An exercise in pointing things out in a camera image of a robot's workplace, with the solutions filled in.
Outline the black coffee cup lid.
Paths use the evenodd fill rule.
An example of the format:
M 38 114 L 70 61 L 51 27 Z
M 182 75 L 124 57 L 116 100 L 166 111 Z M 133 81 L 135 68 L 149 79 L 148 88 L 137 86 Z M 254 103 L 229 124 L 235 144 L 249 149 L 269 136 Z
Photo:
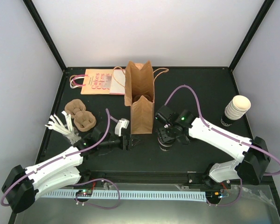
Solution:
M 175 142 L 174 138 L 167 136 L 166 134 L 158 134 L 159 147 L 162 151 L 169 151 Z

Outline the brown pulp cup carrier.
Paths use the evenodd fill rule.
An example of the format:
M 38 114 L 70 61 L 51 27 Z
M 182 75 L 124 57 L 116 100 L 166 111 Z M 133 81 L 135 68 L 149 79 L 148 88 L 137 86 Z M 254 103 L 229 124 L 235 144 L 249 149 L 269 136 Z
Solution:
M 95 116 L 86 110 L 85 104 L 80 99 L 68 102 L 64 110 L 71 115 L 74 125 L 81 132 L 87 132 L 96 125 Z

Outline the brown paper bag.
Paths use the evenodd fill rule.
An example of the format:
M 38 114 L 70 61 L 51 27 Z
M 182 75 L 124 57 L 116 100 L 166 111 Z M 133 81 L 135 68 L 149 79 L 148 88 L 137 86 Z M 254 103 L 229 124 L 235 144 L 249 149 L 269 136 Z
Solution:
M 131 134 L 151 134 L 154 125 L 155 81 L 168 68 L 153 69 L 151 62 L 130 61 L 125 69 L 116 66 L 125 76 L 125 106 L 130 107 Z

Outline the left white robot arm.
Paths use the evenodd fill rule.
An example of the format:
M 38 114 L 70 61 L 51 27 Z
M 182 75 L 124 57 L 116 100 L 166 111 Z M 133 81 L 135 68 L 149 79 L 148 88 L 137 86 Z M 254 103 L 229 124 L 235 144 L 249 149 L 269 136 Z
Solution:
M 99 123 L 91 133 L 80 138 L 64 152 L 39 164 L 23 168 L 21 165 L 11 169 L 1 190 L 2 206 L 9 206 L 13 213 L 21 213 L 37 199 L 68 185 L 86 186 L 91 181 L 90 173 L 78 170 L 86 156 L 98 149 L 120 148 L 128 150 L 133 144 L 125 130 L 129 120 L 115 118 Z

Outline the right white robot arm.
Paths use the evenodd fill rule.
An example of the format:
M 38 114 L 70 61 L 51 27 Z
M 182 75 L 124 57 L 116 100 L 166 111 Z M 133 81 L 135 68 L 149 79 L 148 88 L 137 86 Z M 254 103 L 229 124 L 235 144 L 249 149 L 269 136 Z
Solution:
M 240 136 L 207 121 L 203 122 L 188 110 L 178 114 L 166 105 L 156 112 L 155 119 L 162 124 L 162 127 L 157 129 L 162 150 L 168 150 L 176 141 L 188 145 L 191 139 L 197 139 L 233 158 L 228 162 L 209 165 L 203 176 L 206 187 L 214 188 L 221 182 L 235 179 L 252 185 L 260 184 L 271 160 L 270 156 L 265 154 L 267 146 L 262 138 L 256 137 L 246 146 L 240 142 Z

